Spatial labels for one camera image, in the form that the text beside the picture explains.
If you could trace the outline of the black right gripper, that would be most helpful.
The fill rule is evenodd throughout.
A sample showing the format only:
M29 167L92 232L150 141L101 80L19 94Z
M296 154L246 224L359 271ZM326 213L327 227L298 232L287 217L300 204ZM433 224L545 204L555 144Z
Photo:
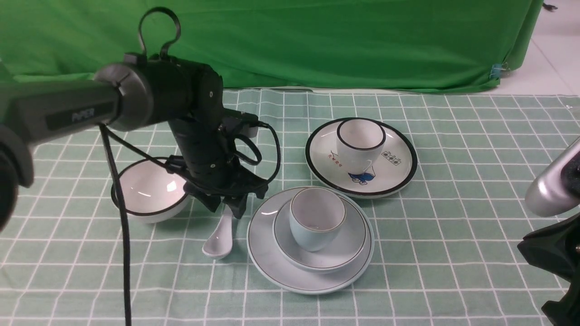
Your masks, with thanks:
M523 237L517 248L528 264L570 283L559 301L547 301L542 312L554 326L580 324L580 215Z

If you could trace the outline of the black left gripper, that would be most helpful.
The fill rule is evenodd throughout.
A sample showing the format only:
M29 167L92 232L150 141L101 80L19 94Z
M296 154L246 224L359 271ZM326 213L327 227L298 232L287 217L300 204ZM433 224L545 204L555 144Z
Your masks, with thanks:
M255 160L237 150L236 139L249 141L247 132L259 124L255 114L226 109L212 125L209 120L187 115L170 120L169 127L186 165L184 176L192 187L193 197L215 213L223 203L240 220L247 208L248 194L263 199L269 182L241 165Z

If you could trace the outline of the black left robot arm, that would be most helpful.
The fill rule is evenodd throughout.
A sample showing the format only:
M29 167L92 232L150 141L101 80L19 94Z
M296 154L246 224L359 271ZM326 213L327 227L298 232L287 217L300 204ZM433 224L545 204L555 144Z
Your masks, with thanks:
M15 210L19 187L34 182L33 147L99 124L129 132L164 122L181 155L153 162L186 180L187 194L212 212L224 203L238 219L249 194L264 198L271 179L241 163L261 162L249 139L265 124L224 107L222 77L200 62L126 53L94 80L1 86L1 227Z

